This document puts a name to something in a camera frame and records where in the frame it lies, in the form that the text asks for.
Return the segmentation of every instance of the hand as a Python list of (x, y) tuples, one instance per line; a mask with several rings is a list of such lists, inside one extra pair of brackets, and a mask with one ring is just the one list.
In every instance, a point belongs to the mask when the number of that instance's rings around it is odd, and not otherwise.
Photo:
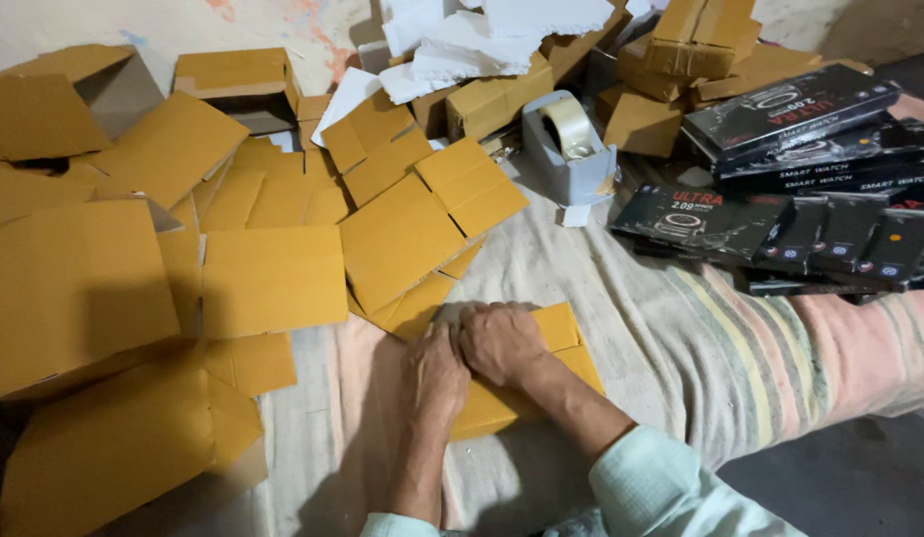
[(516, 302), (477, 302), (459, 313), (459, 346), (475, 372), (498, 386), (519, 386), (524, 376), (552, 355), (539, 324)]
[(468, 397), (471, 373), (454, 345), (451, 326), (430, 324), (406, 352), (404, 378), (413, 420), (451, 427)]

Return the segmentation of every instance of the cardboard flap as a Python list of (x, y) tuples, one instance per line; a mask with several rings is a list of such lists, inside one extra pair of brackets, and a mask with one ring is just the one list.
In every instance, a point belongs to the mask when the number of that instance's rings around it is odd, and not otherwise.
[(222, 475), (263, 435), (264, 425), (256, 401), (213, 374), (206, 378), (214, 437), (214, 458), (207, 469)]
[(412, 165), (433, 153), (422, 129), (413, 127), (393, 142), (371, 151), (365, 160), (343, 176), (357, 207), (370, 202), (412, 171)]
[(7, 461), (2, 534), (85, 535), (206, 470), (208, 377), (149, 364), (38, 408)]
[(207, 234), (204, 334), (213, 339), (282, 332), (348, 317), (337, 226)]
[(353, 293), (373, 314), (467, 246), (419, 177), (409, 174), (340, 223)]
[(212, 175), (248, 132), (209, 104), (177, 92), (91, 164), (114, 179), (118, 192), (140, 191), (170, 208)]
[(416, 165), (435, 198), (468, 237), (478, 237), (529, 201), (471, 138)]
[(144, 201), (44, 209), (0, 229), (0, 397), (179, 332)]
[(289, 334), (264, 334), (204, 341), (207, 371), (241, 393), (255, 397), (296, 384)]
[(406, 105), (395, 105), (380, 89), (347, 116), (325, 128), (323, 140), (336, 167), (346, 174), (377, 147), (415, 124)]
[(0, 171), (0, 226), (36, 210), (82, 203), (94, 195), (84, 182), (17, 171)]
[(60, 51), (38, 55), (37, 58), (5, 69), (0, 76), (38, 77), (64, 75), (71, 83), (85, 80), (111, 65), (134, 55), (134, 50), (90, 44), (67, 47)]
[[(286, 90), (288, 66), (283, 48), (180, 55), (174, 91), (197, 98), (278, 93)], [(296, 101), (291, 105), (295, 111)]]

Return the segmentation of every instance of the light green sleeve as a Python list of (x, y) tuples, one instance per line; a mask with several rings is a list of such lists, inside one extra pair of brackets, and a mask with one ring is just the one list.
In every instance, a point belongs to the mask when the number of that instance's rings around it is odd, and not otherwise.
[(746, 498), (685, 444), (639, 425), (588, 475), (612, 536), (803, 535)]

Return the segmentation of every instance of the dark floor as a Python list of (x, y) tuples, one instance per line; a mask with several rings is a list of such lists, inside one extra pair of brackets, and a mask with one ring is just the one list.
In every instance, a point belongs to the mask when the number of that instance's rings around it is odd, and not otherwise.
[(719, 472), (808, 535), (924, 536), (924, 417), (861, 418)]

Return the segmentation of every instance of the striped blanket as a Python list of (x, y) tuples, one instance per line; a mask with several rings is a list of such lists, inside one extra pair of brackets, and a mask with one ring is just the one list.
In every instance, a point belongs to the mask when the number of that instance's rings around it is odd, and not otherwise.
[[(750, 298), (709, 265), (631, 254), (606, 230), (619, 211), (611, 202), (585, 228), (557, 226), (531, 165), (505, 169), (532, 204), (492, 231), (443, 318), (470, 300), (570, 302), (608, 397), (715, 468), (837, 421), (924, 404), (924, 291), (862, 308), (835, 296)], [(260, 401), (269, 479), (181, 533), (355, 535), (384, 506), (403, 343), (354, 315), (293, 342), (299, 384)], [(586, 472), (550, 424), (452, 444), (447, 524), (537, 531), (592, 504)]]

